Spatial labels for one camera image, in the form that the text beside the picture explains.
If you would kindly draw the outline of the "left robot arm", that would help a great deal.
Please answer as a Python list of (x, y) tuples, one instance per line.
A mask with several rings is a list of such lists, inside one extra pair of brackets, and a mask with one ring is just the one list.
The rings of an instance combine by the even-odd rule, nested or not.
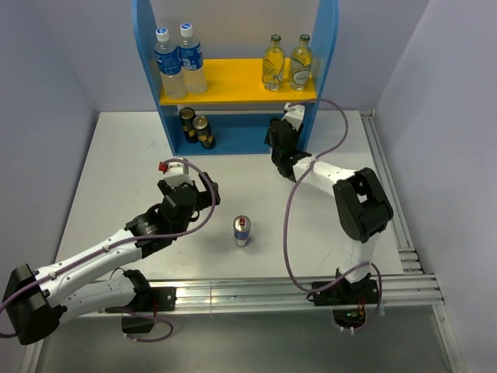
[(217, 183), (207, 173), (199, 177), (204, 191), (190, 179), (178, 185), (169, 178), (159, 181), (162, 202), (76, 256), (37, 270), (27, 264), (14, 269), (1, 304), (14, 330), (1, 337), (32, 344), (52, 334), (63, 322), (100, 309), (153, 319), (149, 312), (154, 294), (139, 270), (125, 270), (102, 283), (97, 278), (143, 260), (190, 234), (188, 226), (200, 212), (213, 211), (221, 202)]

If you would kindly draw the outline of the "green-capped glass bottle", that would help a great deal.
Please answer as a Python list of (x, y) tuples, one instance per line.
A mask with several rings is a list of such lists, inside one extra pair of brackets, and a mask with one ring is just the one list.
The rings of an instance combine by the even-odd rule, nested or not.
[(271, 92), (279, 90), (283, 81), (285, 55), (280, 42), (281, 36), (273, 34), (262, 60), (262, 84)]
[(307, 86), (311, 74), (313, 53), (309, 42), (310, 36), (308, 34), (301, 34), (299, 43), (292, 50), (290, 56), (288, 81), (290, 87), (297, 91), (301, 91)]

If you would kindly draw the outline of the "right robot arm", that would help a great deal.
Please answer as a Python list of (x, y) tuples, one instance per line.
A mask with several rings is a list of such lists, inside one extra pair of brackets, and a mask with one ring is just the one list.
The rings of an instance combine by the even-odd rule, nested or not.
[(347, 236), (344, 257), (338, 268), (336, 294), (343, 302), (351, 303), (363, 293), (361, 281), (370, 276), (377, 239), (393, 219), (393, 208), (372, 169), (350, 170), (323, 162), (321, 157), (330, 150), (316, 156), (301, 151), (297, 148), (299, 135), (288, 120), (273, 118), (265, 140), (280, 175), (294, 183), (283, 219), (285, 267), (294, 285), (306, 291), (291, 269), (287, 242), (291, 203), (297, 188), (306, 183), (335, 201), (340, 226)]

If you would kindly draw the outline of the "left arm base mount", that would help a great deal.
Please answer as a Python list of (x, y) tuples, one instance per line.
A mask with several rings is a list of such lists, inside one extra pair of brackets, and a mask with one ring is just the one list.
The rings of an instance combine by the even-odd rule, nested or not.
[[(173, 324), (159, 315), (160, 312), (171, 312), (176, 303), (175, 288), (151, 290), (142, 303), (134, 303), (119, 308), (121, 330), (123, 336), (135, 343), (157, 343), (167, 340), (174, 332)], [(169, 330), (163, 336), (145, 337), (155, 326), (162, 324)]]

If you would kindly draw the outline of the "black yellow can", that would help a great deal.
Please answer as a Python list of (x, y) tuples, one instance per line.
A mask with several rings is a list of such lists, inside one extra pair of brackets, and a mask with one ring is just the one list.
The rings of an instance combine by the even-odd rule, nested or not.
[(193, 128), (203, 148), (210, 150), (216, 146), (209, 120), (204, 115), (197, 115), (194, 118)]
[(196, 113), (195, 113), (194, 109), (192, 109), (191, 107), (183, 107), (179, 111), (179, 118), (181, 121), (182, 130), (183, 130), (185, 139), (188, 143), (192, 143), (192, 144), (195, 144), (199, 141), (197, 134), (196, 134), (196, 130), (193, 126), (193, 121), (194, 121), (195, 117), (196, 117)]

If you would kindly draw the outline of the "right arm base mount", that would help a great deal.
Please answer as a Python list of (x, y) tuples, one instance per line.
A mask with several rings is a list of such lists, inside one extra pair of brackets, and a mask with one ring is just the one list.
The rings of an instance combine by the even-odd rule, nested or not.
[(306, 299), (316, 307), (331, 307), (338, 328), (353, 334), (380, 311), (383, 284), (368, 274), (353, 284), (343, 279), (326, 291), (308, 294)]

